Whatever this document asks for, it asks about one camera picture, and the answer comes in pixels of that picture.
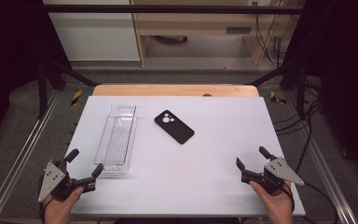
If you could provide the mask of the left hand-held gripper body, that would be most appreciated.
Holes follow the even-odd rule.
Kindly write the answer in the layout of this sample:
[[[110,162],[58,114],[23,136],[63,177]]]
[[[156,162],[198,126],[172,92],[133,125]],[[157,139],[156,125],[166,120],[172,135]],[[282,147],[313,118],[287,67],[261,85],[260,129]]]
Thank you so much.
[[[66,169],[67,163],[71,161],[71,159],[63,159],[50,161],[47,164],[38,195],[40,203],[49,195],[57,201],[65,201],[78,188],[83,188],[85,192],[95,190],[96,171],[93,171],[90,177],[83,179],[71,178]]]

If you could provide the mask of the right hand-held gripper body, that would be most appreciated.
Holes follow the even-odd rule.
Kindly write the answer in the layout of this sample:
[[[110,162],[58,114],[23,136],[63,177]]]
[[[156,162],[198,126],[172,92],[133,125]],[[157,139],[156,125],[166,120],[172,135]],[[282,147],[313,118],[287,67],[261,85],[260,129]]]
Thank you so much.
[[[285,181],[290,181],[298,185],[305,184],[282,158],[273,159],[265,164],[263,173],[255,173],[247,170],[245,165],[241,163],[241,181],[246,184],[253,181],[270,195],[280,190],[285,184]]]

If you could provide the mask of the clear plastic tray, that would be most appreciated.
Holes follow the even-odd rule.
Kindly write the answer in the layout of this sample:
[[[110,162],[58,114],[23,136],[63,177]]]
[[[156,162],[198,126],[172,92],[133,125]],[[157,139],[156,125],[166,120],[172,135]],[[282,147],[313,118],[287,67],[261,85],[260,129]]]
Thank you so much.
[[[126,175],[130,170],[136,135],[136,105],[111,105],[94,163],[103,165],[102,176]]]

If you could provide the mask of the black phone case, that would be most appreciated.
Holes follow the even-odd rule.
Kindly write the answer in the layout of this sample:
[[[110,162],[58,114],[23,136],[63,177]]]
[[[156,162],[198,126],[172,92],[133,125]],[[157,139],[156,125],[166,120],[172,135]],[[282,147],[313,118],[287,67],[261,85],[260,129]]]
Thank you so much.
[[[195,134],[188,125],[169,110],[162,111],[154,118],[154,121],[180,145],[186,143]]]

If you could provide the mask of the person's left hand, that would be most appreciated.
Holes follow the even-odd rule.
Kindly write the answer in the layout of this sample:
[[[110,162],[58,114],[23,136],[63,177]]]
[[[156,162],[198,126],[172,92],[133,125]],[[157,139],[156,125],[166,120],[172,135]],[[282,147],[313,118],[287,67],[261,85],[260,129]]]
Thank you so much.
[[[43,201],[45,224],[70,224],[72,208],[80,199],[83,190],[83,188],[75,189],[63,202],[49,195]]]

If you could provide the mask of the person's right hand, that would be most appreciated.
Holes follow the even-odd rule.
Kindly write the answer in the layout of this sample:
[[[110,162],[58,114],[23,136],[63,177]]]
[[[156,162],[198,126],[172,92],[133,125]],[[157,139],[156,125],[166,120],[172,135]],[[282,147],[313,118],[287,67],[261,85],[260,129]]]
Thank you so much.
[[[267,207],[268,218],[272,224],[294,224],[293,203],[286,193],[280,192],[272,196],[254,181],[250,182],[250,186]]]

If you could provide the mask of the white table mat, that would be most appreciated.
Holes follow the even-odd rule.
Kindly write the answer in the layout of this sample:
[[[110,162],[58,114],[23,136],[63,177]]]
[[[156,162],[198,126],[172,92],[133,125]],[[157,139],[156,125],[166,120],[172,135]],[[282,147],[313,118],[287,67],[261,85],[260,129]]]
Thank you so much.
[[[70,146],[79,155],[72,177],[94,169],[94,157],[111,105],[136,105],[137,128],[130,170],[99,177],[73,211],[90,217],[246,217],[266,212],[236,166],[260,173],[259,147],[280,157],[282,149],[261,97],[91,96]],[[154,118],[169,110],[195,134],[183,145]]]

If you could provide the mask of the yellow black tape marker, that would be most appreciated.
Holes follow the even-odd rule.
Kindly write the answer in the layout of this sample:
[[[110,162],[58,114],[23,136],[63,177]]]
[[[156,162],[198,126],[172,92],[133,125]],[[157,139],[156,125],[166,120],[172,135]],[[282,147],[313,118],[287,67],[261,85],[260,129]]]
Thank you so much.
[[[76,105],[81,94],[82,94],[82,91],[76,91],[70,105]]]
[[[274,91],[271,91],[271,92],[270,92],[270,101],[271,101],[272,103],[278,103],[278,104],[282,104],[282,105],[287,104],[287,101],[286,101],[286,100],[284,100],[284,99],[278,99]]]

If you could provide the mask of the wooden table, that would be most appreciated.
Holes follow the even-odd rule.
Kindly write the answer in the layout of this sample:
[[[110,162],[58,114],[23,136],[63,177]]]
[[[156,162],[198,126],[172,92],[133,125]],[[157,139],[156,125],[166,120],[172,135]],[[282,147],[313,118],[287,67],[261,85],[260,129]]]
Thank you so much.
[[[259,92],[249,85],[115,84],[98,85],[92,95],[258,97]]]

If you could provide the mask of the black curtain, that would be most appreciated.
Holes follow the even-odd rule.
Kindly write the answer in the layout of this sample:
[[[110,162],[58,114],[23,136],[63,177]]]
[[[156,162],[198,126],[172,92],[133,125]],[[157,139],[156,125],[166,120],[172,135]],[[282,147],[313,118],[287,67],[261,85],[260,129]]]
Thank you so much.
[[[58,38],[50,16],[46,12],[28,11],[25,5],[40,5],[43,0],[0,0],[0,124],[8,110],[10,93],[36,79],[37,63],[23,30],[15,28],[3,5],[26,19],[27,27],[34,30],[47,47],[48,54],[58,63],[68,66],[69,60]]]
[[[322,81],[327,114],[343,147],[358,161],[358,0],[305,0],[286,53]]]

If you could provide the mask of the white cabinet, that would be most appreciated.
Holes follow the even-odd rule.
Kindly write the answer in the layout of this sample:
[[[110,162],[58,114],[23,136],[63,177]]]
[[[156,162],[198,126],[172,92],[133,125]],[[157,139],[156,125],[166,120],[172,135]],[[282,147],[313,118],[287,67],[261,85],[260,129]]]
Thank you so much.
[[[49,13],[71,62],[139,61],[130,13]]]

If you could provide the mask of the grey desk label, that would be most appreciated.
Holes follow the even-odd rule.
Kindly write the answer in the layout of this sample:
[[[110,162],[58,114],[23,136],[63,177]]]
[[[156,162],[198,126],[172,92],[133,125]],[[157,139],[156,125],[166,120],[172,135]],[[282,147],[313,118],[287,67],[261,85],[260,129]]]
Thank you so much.
[[[247,35],[252,32],[252,28],[248,26],[228,26],[226,29],[227,34]]]

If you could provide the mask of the wooden desk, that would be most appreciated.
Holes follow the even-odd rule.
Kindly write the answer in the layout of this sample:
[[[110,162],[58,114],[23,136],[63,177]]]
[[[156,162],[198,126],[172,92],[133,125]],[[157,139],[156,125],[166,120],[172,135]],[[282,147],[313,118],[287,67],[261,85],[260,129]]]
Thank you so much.
[[[219,6],[219,7],[303,7],[307,0],[130,0],[135,5]],[[291,15],[135,13],[140,36],[232,35],[228,26],[248,26],[252,32],[241,36],[255,66],[261,64],[274,36],[291,35],[296,18]]]

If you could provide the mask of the aluminium rail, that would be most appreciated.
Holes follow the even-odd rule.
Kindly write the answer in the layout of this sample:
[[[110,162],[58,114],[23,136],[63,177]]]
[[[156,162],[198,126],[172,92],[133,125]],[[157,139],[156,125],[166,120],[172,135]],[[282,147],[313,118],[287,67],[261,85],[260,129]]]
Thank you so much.
[[[32,154],[34,147],[44,131],[44,128],[49,120],[52,111],[55,108],[56,102],[60,96],[59,91],[52,91],[48,98],[48,106],[46,112],[41,118],[37,119],[32,131],[29,133],[21,151],[14,161],[10,171],[8,172],[3,184],[0,187],[0,214],[5,207],[7,200],[13,191],[18,179],[20,178],[21,172]]]
[[[301,128],[300,131],[303,138],[306,140],[306,150],[311,155],[312,161],[324,184],[327,195],[331,200],[333,207],[336,209],[336,214],[339,217],[341,224],[358,224],[337,179],[334,177],[327,160],[324,158],[318,144],[312,136],[311,113],[316,111],[316,107],[320,106],[321,102],[315,100],[309,104],[305,104],[306,111],[301,112],[299,109],[299,102],[293,93],[285,91],[284,96],[286,97],[290,108],[294,111],[295,116],[298,117],[299,121],[304,125],[304,128]]]

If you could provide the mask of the black upright frame post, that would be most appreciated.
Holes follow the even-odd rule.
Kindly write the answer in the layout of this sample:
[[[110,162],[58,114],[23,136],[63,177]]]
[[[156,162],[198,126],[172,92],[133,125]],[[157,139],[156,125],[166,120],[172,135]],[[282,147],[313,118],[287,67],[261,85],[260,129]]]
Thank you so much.
[[[305,74],[302,66],[299,67],[297,77],[297,96],[296,96],[296,110],[298,115],[303,119],[305,118],[304,112],[304,96],[305,96]]]
[[[47,108],[48,108],[48,98],[47,98],[47,85],[46,85],[46,76],[44,74],[44,66],[40,64],[37,70],[38,76],[38,91],[39,91],[39,115],[41,119],[44,117]]]

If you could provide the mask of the black diagonal frame strut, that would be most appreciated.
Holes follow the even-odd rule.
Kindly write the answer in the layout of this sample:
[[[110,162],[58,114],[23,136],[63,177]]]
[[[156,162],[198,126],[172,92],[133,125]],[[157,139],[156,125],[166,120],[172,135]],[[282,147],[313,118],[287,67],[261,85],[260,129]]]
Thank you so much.
[[[82,75],[75,72],[73,69],[70,69],[68,67],[65,67],[64,65],[57,63],[55,61],[48,61],[48,64],[54,67],[55,69],[58,69],[60,72],[65,73],[69,75],[70,77],[80,81],[81,83],[84,83],[85,85],[89,87],[96,87],[98,86],[97,82],[94,82],[86,77],[83,77]]]
[[[291,70],[294,67],[294,65],[295,64],[293,62],[285,63],[285,64],[281,65],[280,67],[274,69],[273,71],[268,72],[266,75],[258,78],[257,80],[250,82],[249,85],[258,87],[261,84],[265,83],[266,81],[268,81],[276,76],[286,74],[289,70]]]

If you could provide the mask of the black horizontal frame bar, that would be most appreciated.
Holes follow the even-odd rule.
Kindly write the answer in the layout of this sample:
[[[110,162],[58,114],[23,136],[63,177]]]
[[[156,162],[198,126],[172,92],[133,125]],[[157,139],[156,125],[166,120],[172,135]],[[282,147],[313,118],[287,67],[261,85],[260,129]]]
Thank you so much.
[[[283,14],[309,12],[304,7],[219,7],[176,5],[43,5],[47,12],[62,13],[188,13],[188,14]]]

